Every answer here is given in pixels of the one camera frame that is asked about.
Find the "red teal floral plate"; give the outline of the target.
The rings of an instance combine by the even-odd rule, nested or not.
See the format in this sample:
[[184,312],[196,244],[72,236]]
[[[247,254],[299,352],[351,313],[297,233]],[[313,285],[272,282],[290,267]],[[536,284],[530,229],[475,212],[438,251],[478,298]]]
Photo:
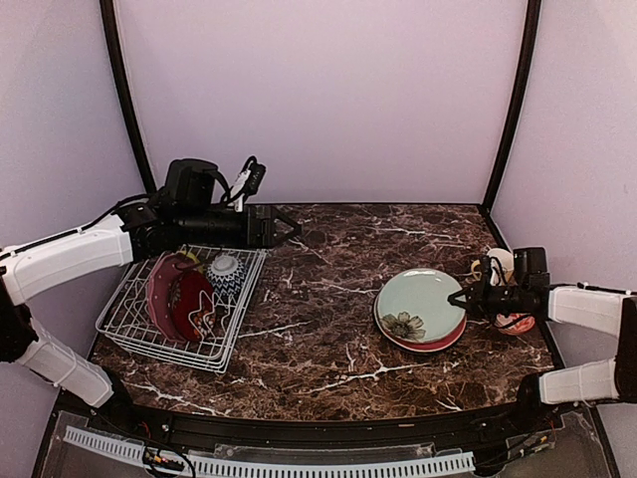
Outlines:
[[373,317],[380,332],[397,346],[415,353],[435,353],[452,346],[466,330],[467,319],[462,310],[435,313],[423,320],[408,312],[381,316],[377,301]]

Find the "green teal plate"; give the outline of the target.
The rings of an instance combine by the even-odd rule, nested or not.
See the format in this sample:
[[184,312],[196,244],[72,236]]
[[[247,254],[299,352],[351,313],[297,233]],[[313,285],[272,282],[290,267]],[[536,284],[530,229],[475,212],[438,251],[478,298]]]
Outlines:
[[448,298],[461,291],[450,275],[410,269],[389,279],[374,300],[374,319],[399,344],[424,346],[451,339],[466,326],[466,313]]

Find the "black rimmed cream plate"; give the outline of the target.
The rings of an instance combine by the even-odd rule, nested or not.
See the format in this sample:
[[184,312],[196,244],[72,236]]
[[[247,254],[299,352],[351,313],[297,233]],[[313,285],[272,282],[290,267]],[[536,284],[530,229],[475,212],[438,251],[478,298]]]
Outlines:
[[397,345],[398,347],[406,351],[409,351],[412,353],[418,353],[418,354],[429,354],[429,353],[436,353],[436,352],[443,351],[451,347],[453,344],[455,344],[465,332],[466,325],[467,325],[466,322],[462,322],[450,334],[448,334],[447,336],[443,337],[440,340],[427,342],[427,343],[418,343],[418,344],[408,343],[407,341],[404,341],[402,339],[395,338],[391,336],[389,333],[387,333],[384,329],[381,329],[380,332],[383,334],[383,336],[386,339],[388,339],[393,344]]

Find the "yellow ceramic mug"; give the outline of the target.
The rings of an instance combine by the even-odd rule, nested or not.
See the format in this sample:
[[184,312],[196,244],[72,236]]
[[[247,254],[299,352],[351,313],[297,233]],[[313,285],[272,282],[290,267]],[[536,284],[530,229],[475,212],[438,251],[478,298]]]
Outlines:
[[482,278],[483,258],[490,260],[491,283],[493,285],[508,282],[513,277],[514,255],[506,249],[493,248],[472,263],[471,274],[474,279],[480,280]]

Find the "red white patterned bowl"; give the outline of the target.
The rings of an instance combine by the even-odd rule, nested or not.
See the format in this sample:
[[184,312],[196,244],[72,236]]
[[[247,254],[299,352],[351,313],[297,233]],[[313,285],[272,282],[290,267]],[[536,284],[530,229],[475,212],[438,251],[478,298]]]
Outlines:
[[502,334],[520,336],[531,331],[535,326],[535,319],[530,314],[514,313],[496,316],[494,327]]

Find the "blue white patterned bowl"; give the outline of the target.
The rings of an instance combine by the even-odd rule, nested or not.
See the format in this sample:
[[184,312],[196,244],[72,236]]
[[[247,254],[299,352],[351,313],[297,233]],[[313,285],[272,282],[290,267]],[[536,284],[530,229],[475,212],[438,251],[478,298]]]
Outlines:
[[247,272],[245,264],[237,257],[221,254],[207,266],[205,275],[215,293],[226,300],[240,295]]

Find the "green small bowl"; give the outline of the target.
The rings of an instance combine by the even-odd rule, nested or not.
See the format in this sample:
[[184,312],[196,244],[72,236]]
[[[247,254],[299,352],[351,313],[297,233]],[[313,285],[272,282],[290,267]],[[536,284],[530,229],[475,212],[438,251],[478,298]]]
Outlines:
[[189,261],[188,269],[194,269],[201,274],[205,272],[204,265],[201,263],[201,261],[197,258],[195,254],[193,254],[192,252],[187,252],[187,251],[180,251],[180,254],[182,254],[188,259]]

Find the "dark red floral plate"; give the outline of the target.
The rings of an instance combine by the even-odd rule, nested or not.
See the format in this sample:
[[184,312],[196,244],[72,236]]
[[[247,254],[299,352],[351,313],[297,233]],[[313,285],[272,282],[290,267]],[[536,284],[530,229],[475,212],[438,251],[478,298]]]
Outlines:
[[181,274],[169,289],[170,318],[187,342],[201,342],[215,324],[214,289],[197,270]]

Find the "pink dotted plate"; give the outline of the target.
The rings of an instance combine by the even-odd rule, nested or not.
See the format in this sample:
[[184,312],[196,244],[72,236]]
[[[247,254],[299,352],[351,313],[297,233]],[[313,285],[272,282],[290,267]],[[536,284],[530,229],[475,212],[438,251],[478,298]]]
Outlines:
[[184,344],[186,340],[172,322],[170,290],[175,280],[192,270],[188,265],[188,259],[180,252],[163,254],[152,267],[146,285],[150,320],[167,340],[178,344]]

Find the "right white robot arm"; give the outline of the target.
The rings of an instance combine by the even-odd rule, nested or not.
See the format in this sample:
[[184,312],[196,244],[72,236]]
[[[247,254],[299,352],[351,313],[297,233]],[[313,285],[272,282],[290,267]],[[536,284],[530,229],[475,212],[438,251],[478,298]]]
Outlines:
[[519,317],[501,330],[512,328],[528,317],[557,324],[575,325],[612,336],[617,340],[613,358],[526,376],[517,402],[508,411],[508,423],[518,432],[528,432],[544,419],[548,405],[569,402],[636,401],[636,294],[632,291],[590,286],[553,285],[541,247],[516,249],[514,278],[493,285],[491,275],[504,277],[499,260],[479,260],[480,279],[448,296],[448,303],[470,314],[496,321],[497,317]]

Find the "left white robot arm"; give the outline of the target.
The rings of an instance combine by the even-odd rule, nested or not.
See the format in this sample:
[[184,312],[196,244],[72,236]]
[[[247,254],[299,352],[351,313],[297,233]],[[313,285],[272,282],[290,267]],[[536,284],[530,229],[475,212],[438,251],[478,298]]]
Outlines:
[[33,318],[28,300],[90,273],[155,262],[146,287],[152,323],[173,344],[199,342],[214,326],[216,297],[237,297],[248,273],[221,253],[215,279],[183,246],[271,249],[299,236],[301,225],[275,206],[249,206],[266,167],[249,157],[233,184],[216,164],[171,161],[154,193],[131,196],[93,222],[1,254],[1,360],[16,362],[94,408],[119,434],[140,425],[139,410],[115,378],[79,356]]

